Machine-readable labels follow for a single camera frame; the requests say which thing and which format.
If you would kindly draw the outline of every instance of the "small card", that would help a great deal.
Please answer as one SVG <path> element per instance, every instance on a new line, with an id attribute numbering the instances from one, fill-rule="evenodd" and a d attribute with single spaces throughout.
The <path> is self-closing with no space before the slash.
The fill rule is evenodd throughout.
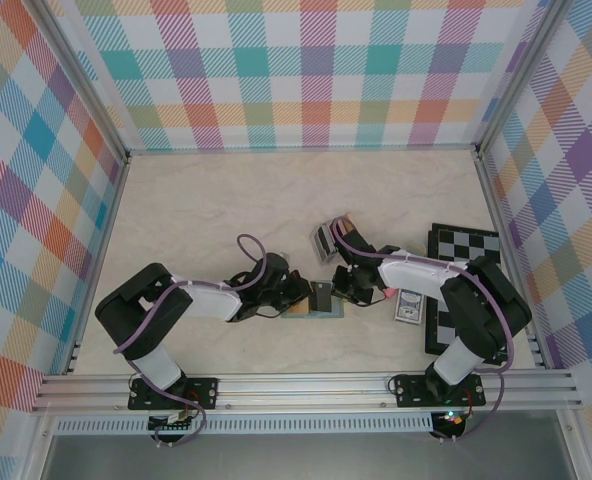
<path id="1" fill-rule="evenodd" d="M 328 282 L 311 282 L 312 294 L 309 296 L 309 309 L 312 312 L 332 311 L 332 286 Z"/>
<path id="2" fill-rule="evenodd" d="M 399 290 L 394 319 L 420 325 L 423 318 L 425 296 L 411 290 Z"/>

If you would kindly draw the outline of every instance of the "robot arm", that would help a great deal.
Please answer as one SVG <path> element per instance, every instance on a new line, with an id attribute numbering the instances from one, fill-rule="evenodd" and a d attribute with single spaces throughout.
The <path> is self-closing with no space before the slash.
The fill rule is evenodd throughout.
<path id="1" fill-rule="evenodd" d="M 437 402 L 450 398 L 474 369 L 507 345 L 496 312 L 465 274 L 446 268 L 444 262 L 418 257 L 389 245 L 376 252 L 356 229 L 340 240 L 337 238 L 336 246 L 349 265 L 349 268 L 338 267 L 334 276 L 334 289 L 340 296 L 369 304 L 373 287 L 381 290 L 391 287 L 418 292 L 447 305 L 456 339 L 425 372 L 426 389 Z M 358 255 L 361 252 L 377 255 Z M 452 265 L 476 276 L 491 293 L 512 337 L 529 323 L 532 316 L 529 307 L 492 260 L 479 257 L 469 263 Z"/>
<path id="2" fill-rule="evenodd" d="M 252 271 L 217 285 L 183 281 L 152 263 L 104 298 L 95 315 L 118 346 L 114 353 L 122 353 L 160 390 L 182 397 L 185 375 L 161 343 L 181 317 L 240 322 L 262 306 L 280 312 L 311 293 L 309 282 L 298 270 L 290 272 L 283 257 L 270 252 L 265 261 L 264 271 L 261 259 Z M 245 284 L 249 288 L 234 291 Z"/>

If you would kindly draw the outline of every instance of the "small box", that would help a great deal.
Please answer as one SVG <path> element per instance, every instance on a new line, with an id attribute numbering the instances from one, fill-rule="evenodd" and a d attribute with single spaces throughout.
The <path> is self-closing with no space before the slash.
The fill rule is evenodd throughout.
<path id="1" fill-rule="evenodd" d="M 348 214 L 343 215 L 341 218 L 347 218 L 349 220 Z M 338 256 L 338 250 L 336 249 L 334 236 L 332 235 L 331 230 L 333 223 L 334 220 L 321 223 L 314 228 L 309 236 L 318 263 L 321 265 L 329 265 L 330 263 L 333 263 Z M 342 220 L 339 222 L 338 228 L 341 235 L 345 235 L 348 231 L 352 230 L 351 224 Z"/>

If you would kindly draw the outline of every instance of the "gray floor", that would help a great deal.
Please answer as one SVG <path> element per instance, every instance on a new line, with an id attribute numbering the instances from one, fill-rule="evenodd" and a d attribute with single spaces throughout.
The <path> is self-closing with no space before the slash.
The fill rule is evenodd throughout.
<path id="1" fill-rule="evenodd" d="M 178 449 L 148 437 L 59 437 L 44 480 L 565 480 L 554 412 L 503 412 L 480 435 L 203 435 Z"/>

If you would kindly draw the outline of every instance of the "metal bar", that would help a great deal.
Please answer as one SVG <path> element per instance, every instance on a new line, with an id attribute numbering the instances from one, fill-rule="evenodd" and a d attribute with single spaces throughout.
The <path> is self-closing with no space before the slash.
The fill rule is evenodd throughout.
<path id="1" fill-rule="evenodd" d="M 23 464 L 16 470 L 14 478 L 17 480 L 35 480 L 41 478 L 45 469 L 47 455 L 58 419 L 52 416 L 45 416 L 36 420 L 38 422 L 35 426 L 28 455 L 26 457 L 20 457 Z"/>
<path id="2" fill-rule="evenodd" d="M 107 248 L 109 247 L 109 240 L 114 228 L 114 222 L 116 221 L 116 215 L 118 215 L 120 200 L 123 197 L 123 192 L 125 190 L 125 183 L 127 182 L 128 173 L 129 163 L 122 165 L 120 169 L 118 182 L 116 183 L 116 193 L 114 194 L 114 200 L 112 201 L 112 205 L 107 215 L 107 224 L 105 225 L 105 230 L 103 231 L 103 236 L 100 240 L 100 245 L 98 246 L 98 253 L 96 254 L 94 266 L 92 267 L 89 277 L 87 292 L 85 292 L 85 298 L 83 299 L 82 307 L 78 313 L 74 335 L 72 335 L 72 337 L 68 340 L 65 350 L 67 355 L 63 357 L 61 365 L 59 366 L 59 371 L 61 373 L 67 372 L 69 361 L 72 357 L 72 352 L 76 347 L 76 342 L 83 340 L 85 327 L 87 326 L 87 320 L 89 319 L 89 315 L 92 311 L 94 295 L 96 293 L 96 287 L 98 286 L 98 280 L 100 279 L 100 272 L 103 268 L 103 262 L 105 261 L 105 255 L 107 254 Z"/>
<path id="3" fill-rule="evenodd" d="M 62 416 L 57 418 L 55 435 L 151 435 L 148 417 L 126 415 Z M 189 428 L 176 427 L 161 434 L 186 434 L 196 430 L 198 422 Z M 429 413 L 379 412 L 377 414 L 284 414 L 284 415 L 222 415 L 210 413 L 201 434 L 299 434 L 299 433 L 388 433 L 430 432 L 433 430 Z"/>
<path id="4" fill-rule="evenodd" d="M 523 299 L 527 302 L 531 311 L 535 312 L 535 305 L 532 301 L 531 295 L 529 294 L 527 283 L 519 267 L 520 262 L 518 261 L 518 252 L 516 251 L 516 246 L 514 245 L 514 241 L 512 240 L 507 228 L 507 224 L 503 218 L 503 213 L 500 208 L 500 198 L 498 198 L 498 194 L 492 186 L 492 178 L 489 174 L 489 169 L 487 168 L 485 162 L 482 161 L 480 155 L 480 153 L 476 154 L 474 164 L 476 165 L 476 172 L 478 173 L 478 178 L 483 189 L 483 196 L 487 202 L 487 209 L 489 210 L 489 213 L 492 217 L 492 223 L 498 232 L 501 245 L 503 245 L 502 255 L 505 261 L 504 265 L 507 269 L 509 280 L 512 282 L 512 285 L 516 287 L 521 297 L 523 297 Z M 540 324 L 537 321 L 530 322 L 528 327 L 529 330 L 533 331 L 536 336 L 536 340 L 538 341 L 538 345 L 540 347 L 540 354 L 544 360 L 545 366 L 553 368 L 554 360 L 551 353 L 549 352 L 549 349 L 547 348 L 545 332 L 543 332 Z"/>
<path id="5" fill-rule="evenodd" d="M 69 44 L 51 9 L 45 5 L 44 0 L 23 0 L 23 3 L 56 55 L 58 63 L 67 74 L 74 90 L 96 122 L 108 147 L 117 158 L 125 163 L 127 161 L 127 147 L 123 144 L 114 122 L 98 98 L 91 80 L 85 73 L 76 52 Z"/>
<path id="6" fill-rule="evenodd" d="M 498 107 L 494 111 L 489 121 L 487 129 L 483 133 L 480 141 L 480 150 L 486 152 L 496 136 L 504 127 L 509 118 L 520 94 L 523 92 L 532 75 L 538 68 L 541 59 L 547 51 L 547 47 L 553 38 L 559 25 L 565 19 L 567 12 L 571 8 L 574 0 L 553 0 L 550 2 L 543 20 L 538 28 L 534 38 L 529 43 L 527 51 L 520 61 L 512 77 L 509 87 L 501 98 Z"/>
<path id="7" fill-rule="evenodd" d="M 537 8 L 538 0 L 522 2 L 518 16 L 514 20 L 514 23 L 503 42 L 503 48 L 498 55 L 496 65 L 489 73 L 485 87 L 480 92 L 480 95 L 478 95 L 479 102 L 474 115 L 465 129 L 463 138 L 469 139 L 472 144 L 476 142 L 476 133 L 478 132 L 480 124 L 483 122 L 483 118 L 485 118 L 485 113 L 498 90 L 507 70 L 507 66 L 511 63 L 512 58 L 516 53 L 516 49 L 522 40 L 523 34 L 527 30 Z"/>
<path id="8" fill-rule="evenodd" d="M 360 150 L 376 150 L 376 151 L 426 151 L 426 150 L 472 150 L 472 145 L 466 143 L 445 143 L 440 145 L 409 145 L 397 147 L 360 147 Z M 193 154 L 209 154 L 209 153 L 266 153 L 266 152 L 281 152 L 281 153 L 298 153 L 298 152 L 355 152 L 356 147 L 270 147 L 270 148 L 227 148 L 226 150 L 197 150 L 197 149 L 177 149 L 177 150 L 142 150 L 134 149 L 130 151 L 132 157 L 142 156 L 160 156 L 160 155 L 193 155 Z"/>
<path id="9" fill-rule="evenodd" d="M 83 15 L 80 13 L 78 5 L 76 5 L 76 0 L 60 0 L 60 6 L 65 13 L 65 16 L 67 17 L 72 29 L 74 30 L 78 41 L 83 47 L 89 62 L 91 63 L 92 67 L 94 67 L 98 81 L 103 86 L 109 101 L 114 106 L 117 115 L 123 122 L 123 128 L 126 132 L 126 141 L 129 144 L 128 146 L 130 150 L 133 148 L 144 148 L 145 144 L 143 143 L 143 140 L 140 136 L 140 132 L 134 123 L 134 119 L 127 110 L 127 106 L 123 101 L 123 97 L 118 91 L 118 87 L 116 86 L 116 83 L 109 72 L 103 56 L 96 46 L 96 42 L 92 38 L 91 32 L 85 24 Z"/>
<path id="10" fill-rule="evenodd" d="M 387 391 L 387 381 L 395 374 L 222 375 L 218 376 L 216 412 L 257 415 L 444 410 L 444 407 L 398 409 Z M 487 405 L 479 409 L 488 410 L 498 398 L 500 382 L 493 374 L 482 378 Z M 508 372 L 505 379 L 501 409 L 552 410 L 582 405 L 574 380 L 566 370 L 514 370 Z M 128 381 L 129 375 L 46 377 L 34 412 L 39 415 L 134 415 L 137 412 L 126 407 Z"/>
<path id="11" fill-rule="evenodd" d="M 557 413 L 576 476 L 583 480 L 592 480 L 592 458 L 580 428 L 579 412 L 559 410 Z"/>

